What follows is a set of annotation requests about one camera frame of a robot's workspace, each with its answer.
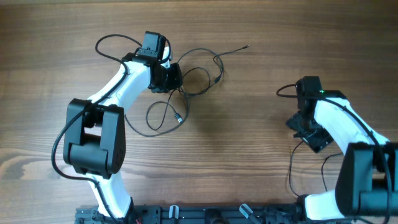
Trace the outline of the black USB cable thick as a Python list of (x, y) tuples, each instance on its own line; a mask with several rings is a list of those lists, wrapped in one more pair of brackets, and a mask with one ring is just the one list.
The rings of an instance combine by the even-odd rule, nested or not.
[[(222, 56), (222, 55), (225, 55), (225, 54), (228, 54), (227, 52), (225, 52), (225, 53), (216, 53), (216, 52), (214, 52), (214, 51), (212, 51), (212, 50), (210, 50), (210, 49), (206, 49), (206, 48), (200, 47), (200, 48), (191, 49), (191, 50), (185, 52), (185, 53), (177, 60), (177, 62), (181, 61), (181, 60), (182, 60), (184, 57), (186, 57), (188, 54), (193, 53), (193, 52), (195, 52), (195, 51), (200, 51), (200, 50), (209, 52), (210, 54), (213, 55), (213, 62), (214, 62), (215, 65), (219, 68), (220, 74), (219, 74), (214, 80), (212, 80), (212, 79), (211, 79), (211, 76), (210, 76), (210, 74), (209, 74), (209, 72), (208, 72), (208, 70), (205, 69), (205, 68), (203, 68), (203, 67), (194, 67), (194, 68), (190, 69), (189, 71), (185, 72), (185, 73), (182, 75), (182, 78), (185, 78), (190, 72), (192, 72), (192, 71), (194, 71), (194, 70), (204, 70), (204, 71), (206, 72), (207, 76), (208, 76), (208, 86), (205, 87), (204, 89), (202, 89), (202, 90), (196, 92), (196, 93), (189, 93), (189, 92), (185, 91), (185, 90), (183, 89), (183, 87), (174, 88), (174, 89), (172, 90), (171, 94), (169, 95), (169, 98), (167, 99), (167, 101), (156, 101), (156, 102), (154, 102), (153, 104), (151, 104), (151, 105), (148, 107), (147, 113), (146, 113), (146, 125), (147, 125), (152, 131), (155, 131), (156, 134), (144, 134), (144, 133), (138, 131), (138, 130), (131, 124), (131, 122), (128, 120), (127, 116), (125, 115), (125, 116), (124, 116), (124, 119), (125, 119), (125, 121), (127, 122), (127, 125), (128, 125), (135, 133), (137, 133), (137, 134), (139, 134), (140, 136), (143, 136), (143, 137), (154, 138), (154, 137), (162, 136), (162, 135), (171, 133), (172, 131), (175, 131), (176, 129), (178, 129), (179, 127), (181, 127), (181, 125), (183, 125), (184, 122), (186, 122), (186, 120), (187, 120), (187, 118), (188, 118), (188, 116), (189, 116), (189, 113), (190, 113), (190, 99), (193, 98), (193, 97), (195, 97), (195, 96), (204, 95), (211, 87), (215, 86), (215, 85), (222, 79), (222, 77), (223, 77), (223, 75), (224, 75), (224, 63), (223, 63), (223, 61), (222, 61), (222, 59), (221, 59), (221, 56)], [(178, 91), (178, 92), (183, 96), (183, 99), (184, 99), (185, 102), (186, 102), (186, 105), (185, 105), (186, 111), (185, 111), (185, 117), (184, 117), (184, 118), (181, 117), (181, 115), (180, 115), (179, 113), (177, 113), (177, 110), (170, 104), (171, 97), (173, 96), (173, 93), (174, 93), (175, 91)], [(147, 117), (148, 117), (149, 112), (151, 111), (151, 109), (152, 109), (154, 106), (158, 105), (158, 104), (165, 104), (165, 110), (164, 110), (164, 114), (163, 114), (163, 117), (162, 117), (162, 121), (161, 121), (161, 123), (159, 124), (159, 127), (158, 127), (158, 128), (154, 128), (153, 126), (151, 126), (151, 125), (149, 124), (149, 121), (148, 121)], [(163, 124), (164, 124), (165, 117), (166, 117), (166, 115), (167, 115), (167, 112), (168, 112), (168, 109), (169, 109), (169, 108), (171, 108), (172, 111), (174, 112), (175, 118), (176, 118), (176, 120), (178, 121), (178, 125), (176, 125), (176, 126), (170, 128), (170, 129), (168, 129), (168, 130), (159, 132), (159, 129), (160, 129), (160, 128), (163, 126)]]

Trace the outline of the black USB cable thin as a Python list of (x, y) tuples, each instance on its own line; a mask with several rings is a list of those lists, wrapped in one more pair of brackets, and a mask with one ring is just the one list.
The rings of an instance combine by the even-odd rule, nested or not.
[[(203, 51), (207, 51), (207, 52), (211, 53), (213, 55), (213, 63), (219, 68), (220, 74), (217, 77), (212, 78), (210, 73), (209, 73), (209, 71), (207, 69), (203, 68), (203, 67), (194, 67), (194, 68), (191, 68), (190, 70), (188, 70), (187, 72), (185, 72), (182, 75), (182, 79), (184, 79), (189, 73), (192, 73), (195, 70), (204, 71), (206, 73), (207, 77), (208, 77), (207, 86), (204, 87), (204, 89), (202, 89), (202, 90), (200, 90), (200, 91), (198, 91), (196, 93), (186, 92), (183, 89), (183, 87), (180, 87), (178, 89), (172, 90), (172, 92), (171, 92), (170, 96), (168, 97), (167, 101), (156, 101), (153, 104), (151, 104), (148, 107), (147, 113), (146, 113), (146, 125), (148, 126), (148, 128), (151, 129), (152, 131), (158, 132), (158, 134), (156, 134), (156, 136), (160, 136), (160, 135), (163, 135), (163, 134), (170, 133), (170, 132), (176, 130), (177, 128), (179, 128), (185, 122), (185, 120), (188, 118), (189, 109), (190, 109), (190, 105), (189, 105), (190, 98), (195, 97), (195, 96), (204, 95), (211, 87), (215, 86), (222, 79), (223, 74), (224, 74), (224, 65), (223, 65), (223, 61), (222, 61), (221, 57), (224, 56), (224, 55), (229, 55), (229, 54), (233, 54), (235, 52), (239, 52), (239, 51), (247, 49), (249, 47), (250, 47), (250, 45), (244, 45), (243, 47), (240, 47), (238, 49), (231, 50), (231, 51), (228, 51), (228, 52), (222, 52), (222, 53), (219, 53), (219, 54), (215, 53), (214, 51), (212, 51), (210, 49), (206, 49), (206, 48), (196, 48), (196, 49), (192, 49), (192, 50), (189, 50), (188, 52), (184, 53), (178, 59), (178, 62), (181, 61), (181, 59), (183, 59), (184, 56), (187, 56), (188, 54), (190, 54), (192, 52), (195, 52), (195, 51), (203, 50)], [(185, 118), (182, 118), (182, 116), (177, 112), (177, 110), (170, 104), (171, 97), (172, 97), (172, 95), (173, 95), (173, 93), (175, 91), (178, 91), (178, 93), (184, 97), (184, 100), (187, 103)], [(164, 109), (163, 117), (162, 117), (162, 120), (161, 120), (159, 126), (155, 128), (149, 123), (149, 113), (153, 109), (154, 106), (158, 106), (158, 105), (165, 105), (165, 109)], [(165, 117), (167, 115), (167, 112), (168, 112), (169, 108), (172, 109), (172, 112), (174, 113), (175, 119), (178, 121), (178, 125), (176, 125), (173, 128), (170, 128), (169, 130), (160, 132), (159, 129), (164, 124)]]

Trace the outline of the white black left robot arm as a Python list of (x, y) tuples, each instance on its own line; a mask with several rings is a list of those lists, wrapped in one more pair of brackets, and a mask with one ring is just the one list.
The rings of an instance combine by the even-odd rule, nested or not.
[(55, 145), (63, 140), (63, 160), (88, 181), (107, 222), (131, 218), (133, 201), (120, 169), (126, 155), (125, 114), (142, 91), (167, 93), (182, 85), (177, 63), (170, 63), (169, 40), (147, 31), (134, 52), (118, 60), (120, 69), (87, 100), (73, 99), (67, 107), (65, 127)]

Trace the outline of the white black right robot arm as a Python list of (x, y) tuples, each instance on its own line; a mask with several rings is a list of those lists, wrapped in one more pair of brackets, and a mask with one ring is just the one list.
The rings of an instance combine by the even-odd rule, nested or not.
[(324, 90), (319, 77), (293, 85), (298, 111), (286, 122), (318, 153), (336, 142), (344, 156), (336, 186), (300, 197), (301, 221), (338, 222), (397, 215), (397, 144), (377, 133), (338, 90)]

